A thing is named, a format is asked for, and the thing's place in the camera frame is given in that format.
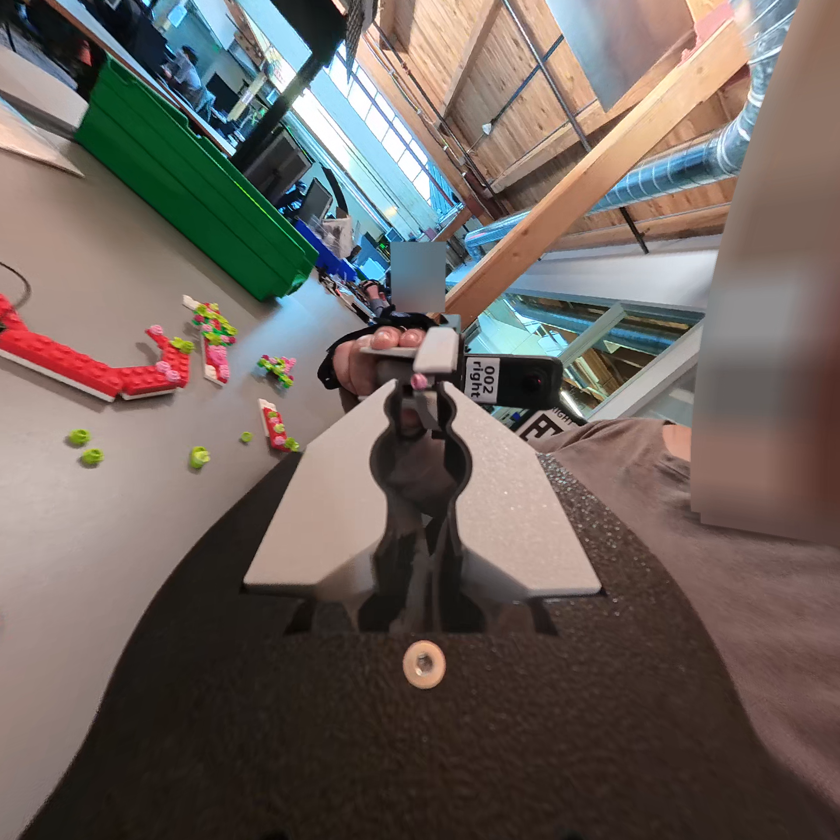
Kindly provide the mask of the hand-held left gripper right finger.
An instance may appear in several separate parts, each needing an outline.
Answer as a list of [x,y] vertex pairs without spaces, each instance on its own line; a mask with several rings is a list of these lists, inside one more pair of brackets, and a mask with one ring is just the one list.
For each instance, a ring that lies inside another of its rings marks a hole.
[[602,584],[538,453],[453,384],[438,384],[444,467],[455,482],[434,552],[445,632],[555,632],[546,601]]

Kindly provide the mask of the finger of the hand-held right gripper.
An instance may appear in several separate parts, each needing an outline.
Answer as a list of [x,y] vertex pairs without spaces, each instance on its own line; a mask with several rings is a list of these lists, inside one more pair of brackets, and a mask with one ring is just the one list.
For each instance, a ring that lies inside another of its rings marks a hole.
[[429,387],[413,392],[414,410],[421,425],[431,435],[447,435],[449,399],[444,387]]
[[433,327],[426,331],[416,350],[413,372],[420,375],[451,375],[458,369],[460,336],[447,327]]

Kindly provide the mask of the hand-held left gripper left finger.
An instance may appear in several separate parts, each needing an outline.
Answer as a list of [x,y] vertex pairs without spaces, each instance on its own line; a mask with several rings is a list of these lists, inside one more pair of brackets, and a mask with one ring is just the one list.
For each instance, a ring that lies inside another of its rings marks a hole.
[[245,573],[245,592],[340,604],[363,632],[398,627],[404,505],[385,481],[401,397],[399,384],[385,383],[307,446]]

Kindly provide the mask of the short red lego flower section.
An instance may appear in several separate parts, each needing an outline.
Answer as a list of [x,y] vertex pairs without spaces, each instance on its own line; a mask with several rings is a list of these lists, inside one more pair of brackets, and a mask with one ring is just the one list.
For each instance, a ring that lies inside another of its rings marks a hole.
[[283,454],[297,453],[299,443],[289,435],[277,406],[263,398],[259,398],[257,404],[269,448]]

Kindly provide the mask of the small lego flower cluster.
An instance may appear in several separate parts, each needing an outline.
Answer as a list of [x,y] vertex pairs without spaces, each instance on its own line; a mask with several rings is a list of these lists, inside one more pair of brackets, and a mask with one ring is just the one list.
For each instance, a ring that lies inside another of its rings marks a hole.
[[257,360],[257,367],[276,389],[285,392],[294,384],[293,369],[297,364],[294,358],[270,356],[264,354]]

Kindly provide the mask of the long pink green lego flower section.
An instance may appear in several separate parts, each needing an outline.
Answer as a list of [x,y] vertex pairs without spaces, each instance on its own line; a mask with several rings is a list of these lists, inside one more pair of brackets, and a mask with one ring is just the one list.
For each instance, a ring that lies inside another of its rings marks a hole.
[[182,305],[191,313],[192,332],[202,352],[204,377],[215,385],[226,385],[230,378],[228,353],[236,343],[238,331],[216,303],[183,295]]

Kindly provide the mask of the person's right hand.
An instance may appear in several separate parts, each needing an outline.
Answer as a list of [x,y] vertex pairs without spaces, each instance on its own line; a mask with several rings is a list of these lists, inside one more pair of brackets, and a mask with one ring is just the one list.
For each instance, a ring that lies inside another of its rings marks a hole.
[[377,351],[413,349],[422,344],[424,329],[380,327],[373,333],[356,339],[344,339],[332,355],[332,369],[339,384],[339,397],[345,413],[351,412],[362,397],[371,395],[378,387],[377,359],[364,353],[371,348]]

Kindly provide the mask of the blue storage bin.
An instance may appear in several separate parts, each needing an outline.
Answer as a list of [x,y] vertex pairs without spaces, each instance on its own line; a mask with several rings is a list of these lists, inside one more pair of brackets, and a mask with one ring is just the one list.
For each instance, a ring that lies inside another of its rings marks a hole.
[[318,254],[316,267],[318,269],[324,270],[333,277],[340,277],[351,282],[357,281],[358,276],[355,267],[346,259],[339,259],[305,222],[298,219],[293,226],[316,249]]

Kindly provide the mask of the wooden ceiling beam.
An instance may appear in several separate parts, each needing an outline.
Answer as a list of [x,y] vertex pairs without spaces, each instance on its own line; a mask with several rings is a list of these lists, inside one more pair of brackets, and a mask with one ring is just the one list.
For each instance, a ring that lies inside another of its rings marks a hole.
[[698,104],[746,62],[730,17],[696,47],[447,294],[445,313],[475,321],[546,249],[614,187]]

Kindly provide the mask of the dark computer monitor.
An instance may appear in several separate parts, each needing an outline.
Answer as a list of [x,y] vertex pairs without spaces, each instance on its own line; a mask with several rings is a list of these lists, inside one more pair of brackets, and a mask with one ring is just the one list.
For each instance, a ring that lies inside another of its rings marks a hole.
[[303,179],[312,165],[312,157],[283,128],[244,168],[243,175],[270,205],[278,207],[283,196]]

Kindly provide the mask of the green plastic storage bin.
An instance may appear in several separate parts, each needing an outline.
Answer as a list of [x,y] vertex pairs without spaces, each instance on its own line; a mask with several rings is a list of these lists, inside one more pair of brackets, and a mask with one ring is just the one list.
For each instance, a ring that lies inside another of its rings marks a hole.
[[258,301],[297,291],[316,249],[178,111],[107,56],[75,135]]

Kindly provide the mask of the black stand pole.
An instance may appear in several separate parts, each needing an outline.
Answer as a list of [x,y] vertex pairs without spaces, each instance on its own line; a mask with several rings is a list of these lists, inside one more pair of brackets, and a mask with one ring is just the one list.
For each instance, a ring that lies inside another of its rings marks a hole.
[[346,35],[347,17],[332,1],[245,1],[237,5],[296,72],[237,148],[232,163],[245,172],[282,129],[294,101],[330,63]]

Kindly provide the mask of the pale grey slab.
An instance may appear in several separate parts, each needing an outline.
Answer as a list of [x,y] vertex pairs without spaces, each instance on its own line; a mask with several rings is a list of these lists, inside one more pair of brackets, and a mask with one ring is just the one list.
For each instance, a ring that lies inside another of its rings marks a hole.
[[61,80],[1,47],[1,97],[35,126],[73,140],[88,103]]

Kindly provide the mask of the silver ventilation duct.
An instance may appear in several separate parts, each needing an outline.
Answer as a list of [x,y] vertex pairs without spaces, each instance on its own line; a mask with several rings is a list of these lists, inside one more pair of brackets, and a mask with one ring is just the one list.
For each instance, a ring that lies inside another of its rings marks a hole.
[[748,42],[750,86],[741,111],[729,123],[693,141],[649,155],[617,181],[584,216],[651,202],[737,176],[784,44],[787,27]]

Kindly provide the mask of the red lego heart frame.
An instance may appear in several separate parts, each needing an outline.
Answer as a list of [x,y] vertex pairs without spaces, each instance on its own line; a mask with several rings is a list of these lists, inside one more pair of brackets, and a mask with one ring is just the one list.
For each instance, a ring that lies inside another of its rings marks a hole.
[[1,356],[26,369],[112,403],[163,396],[186,387],[193,343],[168,338],[161,326],[146,330],[161,352],[153,364],[112,367],[29,330],[12,303],[1,297]]

